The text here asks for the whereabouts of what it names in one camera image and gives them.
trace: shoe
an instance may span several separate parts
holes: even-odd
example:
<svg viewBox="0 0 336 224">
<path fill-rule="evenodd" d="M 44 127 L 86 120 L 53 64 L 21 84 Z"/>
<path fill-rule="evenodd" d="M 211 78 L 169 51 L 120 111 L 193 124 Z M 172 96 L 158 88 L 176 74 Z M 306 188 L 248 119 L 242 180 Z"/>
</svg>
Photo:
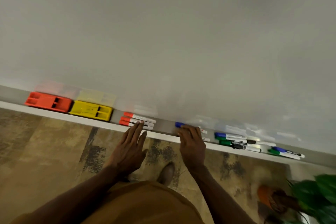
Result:
<svg viewBox="0 0 336 224">
<path fill-rule="evenodd" d="M 175 165 L 173 162 L 170 162 L 162 169 L 159 178 L 156 181 L 160 184 L 168 186 L 173 180 L 174 172 Z"/>
</svg>

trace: person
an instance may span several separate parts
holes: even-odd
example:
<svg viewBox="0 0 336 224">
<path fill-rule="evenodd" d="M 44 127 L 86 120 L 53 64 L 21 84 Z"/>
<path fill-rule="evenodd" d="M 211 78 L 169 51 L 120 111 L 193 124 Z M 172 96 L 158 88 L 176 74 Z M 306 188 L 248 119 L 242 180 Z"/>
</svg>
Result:
<svg viewBox="0 0 336 224">
<path fill-rule="evenodd" d="M 145 159 L 147 150 L 142 148 L 147 132 L 140 135 L 143 126 L 143 122 L 137 123 L 123 134 L 98 174 L 11 223 L 203 223 L 192 203 L 165 186 L 174 172 L 171 163 L 158 182 L 120 182 Z M 254 223 L 204 165 L 206 146 L 200 129 L 185 125 L 178 135 L 183 162 L 197 182 L 214 223 Z"/>
</svg>

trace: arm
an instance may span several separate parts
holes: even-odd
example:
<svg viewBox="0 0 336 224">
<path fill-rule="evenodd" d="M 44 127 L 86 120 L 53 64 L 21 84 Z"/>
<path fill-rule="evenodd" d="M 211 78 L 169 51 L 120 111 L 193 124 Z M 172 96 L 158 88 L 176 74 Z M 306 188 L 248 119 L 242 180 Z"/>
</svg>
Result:
<svg viewBox="0 0 336 224">
<path fill-rule="evenodd" d="M 109 188 L 118 181 L 118 178 L 140 168 L 147 152 L 146 150 L 142 151 L 147 135 L 147 132 L 144 132 L 140 136 L 143 126 L 143 123 L 137 123 L 124 133 L 107 161 L 106 167 L 97 175 L 49 201 L 27 215 L 25 220 L 20 223 L 82 222 L 92 213 Z"/>
<path fill-rule="evenodd" d="M 234 199 L 213 179 L 204 165 L 205 143 L 199 128 L 184 125 L 178 132 L 180 152 L 209 207 L 215 224 L 254 224 Z"/>
</svg>

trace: left hand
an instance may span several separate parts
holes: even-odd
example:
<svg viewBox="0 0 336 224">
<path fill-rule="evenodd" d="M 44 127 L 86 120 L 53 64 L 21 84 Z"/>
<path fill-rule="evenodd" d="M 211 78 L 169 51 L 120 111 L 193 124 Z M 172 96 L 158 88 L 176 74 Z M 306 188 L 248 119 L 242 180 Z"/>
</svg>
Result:
<svg viewBox="0 0 336 224">
<path fill-rule="evenodd" d="M 147 153 L 142 150 L 147 131 L 140 135 L 144 122 L 136 123 L 130 127 L 121 138 L 117 147 L 104 166 L 115 168 L 117 175 L 125 177 L 139 169 Z"/>
</svg>

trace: potted plant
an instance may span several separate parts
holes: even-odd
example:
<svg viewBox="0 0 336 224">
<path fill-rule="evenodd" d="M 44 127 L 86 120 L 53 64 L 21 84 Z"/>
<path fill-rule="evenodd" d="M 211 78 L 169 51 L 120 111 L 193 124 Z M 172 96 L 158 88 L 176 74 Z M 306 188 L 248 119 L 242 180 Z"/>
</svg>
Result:
<svg viewBox="0 0 336 224">
<path fill-rule="evenodd" d="M 259 200 L 278 213 L 292 208 L 316 218 L 320 224 L 336 224 L 336 175 L 318 175 L 315 181 L 290 185 L 293 197 L 281 189 L 262 185 L 258 189 Z"/>
</svg>

